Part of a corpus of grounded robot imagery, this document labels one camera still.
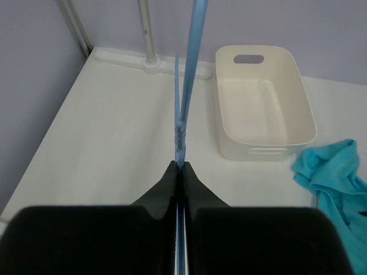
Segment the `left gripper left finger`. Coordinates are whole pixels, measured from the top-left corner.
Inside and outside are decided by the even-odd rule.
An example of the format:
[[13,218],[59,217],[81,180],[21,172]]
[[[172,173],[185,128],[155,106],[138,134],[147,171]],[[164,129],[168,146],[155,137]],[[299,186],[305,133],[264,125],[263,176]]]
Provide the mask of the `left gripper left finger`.
[[32,206],[1,238],[2,274],[173,274],[177,165],[130,205]]

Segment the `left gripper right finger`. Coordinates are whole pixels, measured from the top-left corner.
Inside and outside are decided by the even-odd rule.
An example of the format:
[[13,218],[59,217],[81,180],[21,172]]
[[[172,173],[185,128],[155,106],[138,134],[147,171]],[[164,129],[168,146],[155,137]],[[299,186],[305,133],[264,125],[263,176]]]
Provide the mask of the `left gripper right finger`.
[[308,207],[232,207],[182,168],[190,274],[352,274],[332,222]]

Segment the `turquoise t shirt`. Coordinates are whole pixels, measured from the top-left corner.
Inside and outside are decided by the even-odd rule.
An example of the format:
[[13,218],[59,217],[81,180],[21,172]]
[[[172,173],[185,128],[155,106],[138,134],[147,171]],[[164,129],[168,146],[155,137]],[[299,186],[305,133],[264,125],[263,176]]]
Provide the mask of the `turquoise t shirt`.
[[345,139],[304,150],[292,165],[294,181],[317,198],[337,229],[355,274],[366,274],[366,182],[357,174],[357,142]]

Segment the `light blue wire hanger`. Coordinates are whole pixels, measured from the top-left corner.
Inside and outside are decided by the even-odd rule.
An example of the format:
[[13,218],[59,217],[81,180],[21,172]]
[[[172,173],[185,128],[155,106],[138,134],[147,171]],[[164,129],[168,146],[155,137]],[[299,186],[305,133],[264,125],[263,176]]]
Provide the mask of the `light blue wire hanger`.
[[178,169],[177,192],[177,236],[176,236],[176,258],[177,273],[186,273],[186,242],[185,242],[185,206],[184,206],[184,184],[183,167],[186,156],[186,129],[188,124],[190,99],[192,96],[194,79],[196,76],[198,56],[200,52],[202,34],[204,29],[208,1],[194,1],[192,17],[190,22],[188,47],[186,53],[186,64],[183,79],[182,93],[179,92],[179,58],[175,57],[175,100],[174,100],[174,143],[175,163]]

